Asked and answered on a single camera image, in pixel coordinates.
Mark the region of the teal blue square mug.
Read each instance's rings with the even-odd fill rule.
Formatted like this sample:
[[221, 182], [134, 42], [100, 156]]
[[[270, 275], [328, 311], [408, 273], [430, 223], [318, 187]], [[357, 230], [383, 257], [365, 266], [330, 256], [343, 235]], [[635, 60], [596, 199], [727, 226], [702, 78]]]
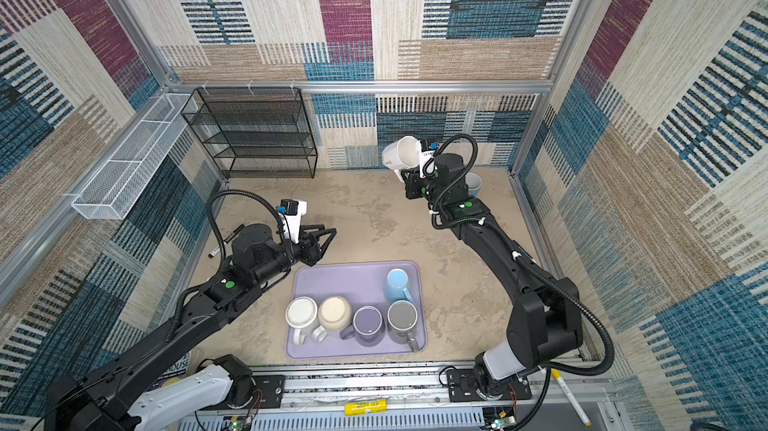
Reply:
[[468, 172], [465, 175], [465, 182], [466, 182], [469, 194], [473, 197], [476, 197], [479, 194], [479, 191], [483, 184], [482, 178], [474, 172]]

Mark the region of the white tall mug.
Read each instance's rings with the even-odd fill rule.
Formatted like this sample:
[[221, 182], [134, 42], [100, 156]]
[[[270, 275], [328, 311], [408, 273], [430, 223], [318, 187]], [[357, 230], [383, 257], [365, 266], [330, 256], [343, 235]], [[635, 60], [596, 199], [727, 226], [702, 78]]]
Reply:
[[392, 170], [403, 182], [402, 172], [418, 168], [421, 161], [421, 143], [413, 136], [404, 136], [387, 145], [382, 151], [382, 164]]

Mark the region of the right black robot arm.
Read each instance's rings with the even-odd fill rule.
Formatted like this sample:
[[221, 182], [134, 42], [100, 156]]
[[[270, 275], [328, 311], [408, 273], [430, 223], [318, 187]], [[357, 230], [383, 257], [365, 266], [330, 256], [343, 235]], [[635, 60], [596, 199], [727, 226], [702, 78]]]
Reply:
[[[597, 376], [613, 365], [616, 348], [607, 327], [579, 298], [575, 283], [557, 279], [502, 229], [490, 208], [469, 192], [466, 176], [473, 159], [450, 153], [446, 145], [405, 136], [394, 145], [395, 173], [409, 199], [423, 198], [436, 230], [449, 230], [490, 268], [512, 303], [498, 345], [480, 353], [473, 373], [485, 399], [501, 395], [509, 382], [538, 369]], [[585, 322], [597, 331], [602, 360], [591, 367], [559, 362], [583, 343]]]

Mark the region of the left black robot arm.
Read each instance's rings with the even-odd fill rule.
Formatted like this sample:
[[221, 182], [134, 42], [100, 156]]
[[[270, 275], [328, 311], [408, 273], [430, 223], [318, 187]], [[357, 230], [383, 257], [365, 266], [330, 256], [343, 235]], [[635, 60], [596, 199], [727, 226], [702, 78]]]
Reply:
[[203, 370], [165, 387], [153, 383], [198, 344], [241, 316], [297, 263], [317, 264], [337, 231], [301, 222], [306, 205], [284, 199], [278, 207], [243, 191], [262, 204], [276, 225], [247, 225], [226, 244], [213, 216], [212, 195], [206, 214], [218, 245], [220, 264], [202, 284], [179, 295], [172, 316], [108, 364], [80, 379], [62, 378], [46, 395], [47, 411], [38, 420], [46, 430], [159, 430], [190, 413], [218, 405], [250, 369], [238, 358], [218, 358]]

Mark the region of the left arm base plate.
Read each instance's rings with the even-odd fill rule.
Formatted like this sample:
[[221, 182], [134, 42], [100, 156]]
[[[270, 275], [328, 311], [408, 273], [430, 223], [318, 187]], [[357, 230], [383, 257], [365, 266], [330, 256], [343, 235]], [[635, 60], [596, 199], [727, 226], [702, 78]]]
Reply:
[[257, 409], [278, 409], [285, 391], [285, 375], [252, 375], [246, 379], [246, 404], [249, 413]]

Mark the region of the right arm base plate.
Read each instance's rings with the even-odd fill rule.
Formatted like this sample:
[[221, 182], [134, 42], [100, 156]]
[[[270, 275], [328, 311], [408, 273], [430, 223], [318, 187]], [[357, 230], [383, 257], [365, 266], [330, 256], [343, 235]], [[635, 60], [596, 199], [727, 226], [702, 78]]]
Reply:
[[505, 378], [482, 391], [473, 369], [444, 367], [438, 374], [440, 384], [448, 389], [451, 402], [514, 401], [532, 398], [530, 385], [517, 376]]

